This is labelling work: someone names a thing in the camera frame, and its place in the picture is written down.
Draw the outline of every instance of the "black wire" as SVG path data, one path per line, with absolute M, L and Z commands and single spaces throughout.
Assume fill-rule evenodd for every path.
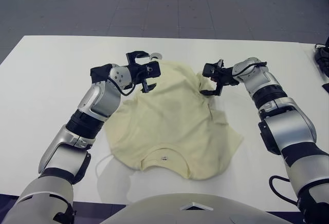
M 139 73 L 136 74 L 136 78 L 135 78 L 135 81 L 134 81 L 134 85 L 133 85 L 133 88 L 128 92 L 128 93 L 124 93 L 121 88 L 119 87 L 119 85 L 111 78 L 107 78 L 108 80 L 110 80 L 114 86 L 118 89 L 118 91 L 125 97 L 129 96 L 134 90 L 135 90 L 135 87 L 136 87 L 136 83 L 137 83 L 137 79 L 138 79 L 138 76 L 141 74 L 142 72 L 140 71 Z
M 240 72 L 238 72 L 238 73 L 236 73 L 236 74 L 233 74 L 232 77 L 236 77 L 236 76 L 238 76 L 239 74 L 243 73 L 245 70 L 247 70 L 247 69 L 248 69 L 249 67 L 251 67 L 251 66 L 266 66 L 266 64 L 267 64 L 267 62 L 257 62 L 257 63 L 252 63 L 252 64 L 246 66 L 245 68 L 243 68 L 242 71 L 240 71 Z
M 274 188 L 274 186 L 273 186 L 273 180 L 274 180 L 274 179 L 281 179 L 281 180 L 286 181 L 286 182 L 290 182 L 290 180 L 287 179 L 287 178 L 283 178 L 283 177 L 281 177 L 281 176 L 278 176 L 278 175 L 273 175 L 273 176 L 271 176 L 271 177 L 268 179 L 268 183 L 269 183 L 269 187 L 271 188 L 271 190 L 273 191 L 274 194 L 276 194 L 276 195 L 277 195 L 278 197 L 280 197 L 282 200 L 285 200 L 285 201 L 287 201 L 287 202 L 289 202 L 289 203 L 291 203 L 291 204 L 297 206 L 297 202 L 296 202 L 296 201 L 293 201 L 293 200 L 291 200 L 290 198 L 287 198 L 287 197 L 285 197 L 285 196 L 282 196 L 279 192 L 277 192 L 277 190 L 276 190 L 276 189 Z

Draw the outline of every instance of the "t-shirt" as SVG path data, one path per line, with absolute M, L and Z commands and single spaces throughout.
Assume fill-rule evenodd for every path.
M 149 93 L 137 92 L 105 123 L 112 154 L 128 167 L 166 167 L 184 178 L 207 179 L 222 173 L 242 136 L 225 113 L 210 108 L 209 80 L 181 63 L 159 60 L 161 76 Z

